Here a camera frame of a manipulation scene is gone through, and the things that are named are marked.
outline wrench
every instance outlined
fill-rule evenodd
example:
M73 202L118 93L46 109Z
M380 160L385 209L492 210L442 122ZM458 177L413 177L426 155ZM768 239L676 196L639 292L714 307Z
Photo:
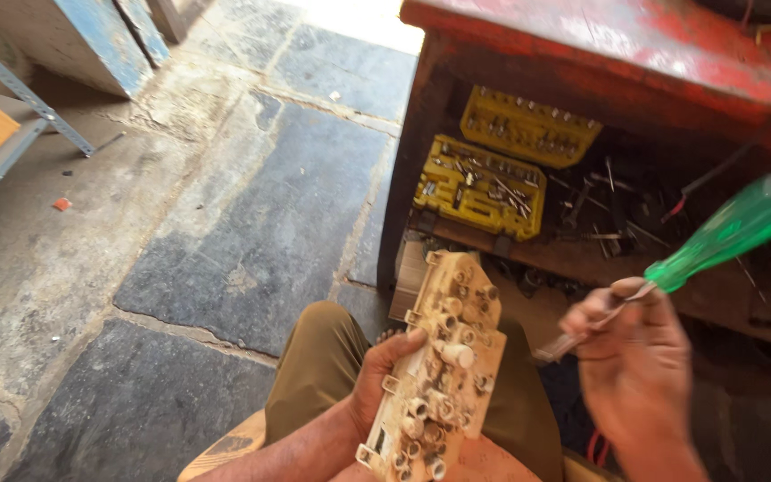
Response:
M566 217L561 220L561 224L563 224L564 227L568 229L576 229L576 226L578 225L576 223L576 218L579 217L579 211L582 210L582 205L585 203L585 199L588 197L588 191L591 190L591 186L593 185L594 184L591 183L591 181L585 179L585 185L579 192L579 197L576 198L576 202L573 204L573 209L571 209L570 214L567 214Z

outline dirty floor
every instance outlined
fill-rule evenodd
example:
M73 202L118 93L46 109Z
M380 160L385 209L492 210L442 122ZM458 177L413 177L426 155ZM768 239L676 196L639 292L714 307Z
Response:
M173 480L263 407L307 303L380 332L375 257L423 38L397 9L214 0L133 102L37 76L95 145L127 135L91 159L42 136L0 182L0 480ZM706 387L714 473L763 479L745 477L757 444L735 441L771 405Z

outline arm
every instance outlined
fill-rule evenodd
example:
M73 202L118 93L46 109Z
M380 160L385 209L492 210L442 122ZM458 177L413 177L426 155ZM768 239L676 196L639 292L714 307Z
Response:
M355 460L356 448L368 436L359 432L349 405L347 397L275 444L220 465L194 482L328 480Z
M594 330L641 278L594 290L561 320L578 346L585 404L634 482L708 481L689 432L691 347L668 295L658 288Z
M383 379L402 357L427 340L423 329L392 336L365 353L353 393L316 419L265 449L220 465L193 482L317 482L355 464L356 449L368 438L383 397Z

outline wooden workbench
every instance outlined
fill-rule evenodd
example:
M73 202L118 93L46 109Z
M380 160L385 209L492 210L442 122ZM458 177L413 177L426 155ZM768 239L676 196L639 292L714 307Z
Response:
M674 161L683 169L689 160L695 174L709 167L703 159L720 162L771 113L771 36L755 46L736 22L691 0L404 0L401 19L426 37L385 212L383 290L393 283L404 229L417 226L412 198L427 151L436 134L454 131L467 86L697 152ZM730 178L742 182L768 171L771 133ZM495 235L464 224L439 218L429 231L493 252ZM639 275L661 256L607 261L595 245L554 241L514 243L507 255L597 287ZM771 288L765 291L771 303ZM771 341L771 328L749 323L751 313L764 311L755 296L732 262L694 276L673 299L681 313Z

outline olive pants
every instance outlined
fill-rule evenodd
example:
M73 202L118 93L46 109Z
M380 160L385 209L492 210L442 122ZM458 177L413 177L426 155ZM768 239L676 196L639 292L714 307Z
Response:
M543 482L561 482L558 426L519 323L502 320L507 335L482 433ZM356 320L329 301L311 303L290 332L266 401L266 444L310 422L353 391L370 348Z

